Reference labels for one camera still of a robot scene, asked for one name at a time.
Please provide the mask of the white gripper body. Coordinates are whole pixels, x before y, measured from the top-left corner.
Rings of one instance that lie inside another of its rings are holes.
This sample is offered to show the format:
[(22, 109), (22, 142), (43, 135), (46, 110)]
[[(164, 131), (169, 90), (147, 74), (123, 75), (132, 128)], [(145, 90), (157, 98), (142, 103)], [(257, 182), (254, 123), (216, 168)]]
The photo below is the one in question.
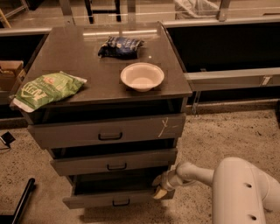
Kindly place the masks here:
[(175, 170), (162, 173), (160, 186), (166, 191), (172, 191), (182, 185), (183, 180), (177, 175)]

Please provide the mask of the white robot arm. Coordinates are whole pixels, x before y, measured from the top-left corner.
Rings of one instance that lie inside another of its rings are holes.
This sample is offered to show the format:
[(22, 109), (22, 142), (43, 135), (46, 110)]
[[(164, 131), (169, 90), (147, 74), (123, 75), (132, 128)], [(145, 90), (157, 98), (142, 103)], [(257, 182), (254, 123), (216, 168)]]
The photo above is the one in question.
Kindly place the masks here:
[(152, 182), (155, 199), (195, 182), (212, 188), (213, 224), (266, 224), (267, 211), (280, 210), (280, 183), (250, 162), (226, 157), (215, 169), (183, 162)]

